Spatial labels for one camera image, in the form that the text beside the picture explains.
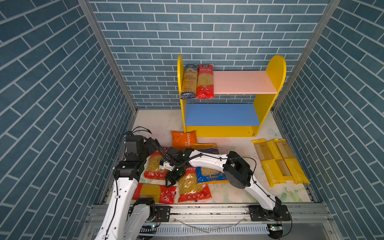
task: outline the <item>mounting plate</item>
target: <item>mounting plate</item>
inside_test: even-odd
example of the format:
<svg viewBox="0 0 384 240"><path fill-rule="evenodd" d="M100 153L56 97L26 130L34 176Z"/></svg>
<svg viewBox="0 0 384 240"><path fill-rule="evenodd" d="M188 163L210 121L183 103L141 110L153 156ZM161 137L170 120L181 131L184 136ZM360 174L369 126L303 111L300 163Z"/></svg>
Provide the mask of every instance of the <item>mounting plate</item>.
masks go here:
<svg viewBox="0 0 384 240"><path fill-rule="evenodd" d="M170 206L156 206L156 213L160 213L161 222L169 222Z"/></svg>
<svg viewBox="0 0 384 240"><path fill-rule="evenodd" d="M260 205L250 205L249 213L251 215L251 221L260 222L260 221L276 221L276 219L269 219L264 209ZM288 209L286 205L281 206L280 211L280 221L290 221L291 217L289 215Z"/></svg>

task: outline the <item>shelf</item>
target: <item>shelf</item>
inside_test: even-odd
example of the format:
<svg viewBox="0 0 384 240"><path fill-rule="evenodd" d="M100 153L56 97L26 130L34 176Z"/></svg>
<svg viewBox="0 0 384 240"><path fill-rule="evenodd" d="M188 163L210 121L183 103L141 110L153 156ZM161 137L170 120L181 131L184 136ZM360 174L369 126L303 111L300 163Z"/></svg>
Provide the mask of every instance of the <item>shelf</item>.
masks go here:
<svg viewBox="0 0 384 240"><path fill-rule="evenodd" d="M253 104L188 103L186 126L260 126Z"/></svg>
<svg viewBox="0 0 384 240"><path fill-rule="evenodd" d="M276 94L266 71L214 71L215 94Z"/></svg>

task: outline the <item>pink shelf board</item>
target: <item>pink shelf board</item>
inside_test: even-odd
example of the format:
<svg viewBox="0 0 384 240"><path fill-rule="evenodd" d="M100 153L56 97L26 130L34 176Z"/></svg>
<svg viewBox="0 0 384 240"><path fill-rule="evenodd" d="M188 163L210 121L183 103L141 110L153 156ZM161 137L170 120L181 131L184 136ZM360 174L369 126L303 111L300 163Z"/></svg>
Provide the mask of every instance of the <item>pink shelf board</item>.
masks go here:
<svg viewBox="0 0 384 240"><path fill-rule="evenodd" d="M266 71L214 71L215 94L276 94Z"/></svg>

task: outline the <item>yellow shelf side panel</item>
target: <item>yellow shelf side panel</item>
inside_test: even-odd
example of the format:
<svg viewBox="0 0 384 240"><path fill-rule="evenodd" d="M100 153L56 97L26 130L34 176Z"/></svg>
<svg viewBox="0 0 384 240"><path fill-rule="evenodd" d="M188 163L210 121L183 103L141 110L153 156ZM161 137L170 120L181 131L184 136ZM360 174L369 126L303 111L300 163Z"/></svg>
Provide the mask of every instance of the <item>yellow shelf side panel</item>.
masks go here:
<svg viewBox="0 0 384 240"><path fill-rule="evenodd" d="M253 105L255 107L257 116L260 121L260 126L252 127L253 136L255 137L261 126L263 125L266 116L268 115L273 103L275 102L281 88L283 87L285 76L287 72L287 65L285 59L282 56L274 56L268 63L266 72L271 79L273 86L275 87L276 94L257 94Z"/></svg>
<svg viewBox="0 0 384 240"><path fill-rule="evenodd" d="M181 86L183 84L183 74L184 74L184 64L183 64L183 56L180 54L177 58L177 85L179 87L179 95L181 94ZM180 99L181 112L183 118L183 128L184 132L187 132L187 128L185 127L185 111L187 108L187 101Z"/></svg>

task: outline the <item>yellow shelf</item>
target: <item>yellow shelf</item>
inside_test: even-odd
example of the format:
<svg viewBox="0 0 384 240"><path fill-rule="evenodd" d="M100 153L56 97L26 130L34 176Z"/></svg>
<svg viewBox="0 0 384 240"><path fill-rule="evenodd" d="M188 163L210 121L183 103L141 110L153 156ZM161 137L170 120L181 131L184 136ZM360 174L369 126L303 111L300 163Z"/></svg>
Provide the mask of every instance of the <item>yellow shelf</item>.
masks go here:
<svg viewBox="0 0 384 240"><path fill-rule="evenodd" d="M179 93L183 80L183 57L177 60L177 82ZM268 63L266 71L214 71L215 94L257 94L253 108L260 122L259 126L186 126L186 100L180 100L184 132L196 130L197 137L255 137L263 125L274 101L283 87L286 76L286 63L282 56L274 56ZM253 108L243 108L253 112ZM201 119L212 119L212 112L201 111Z"/></svg>

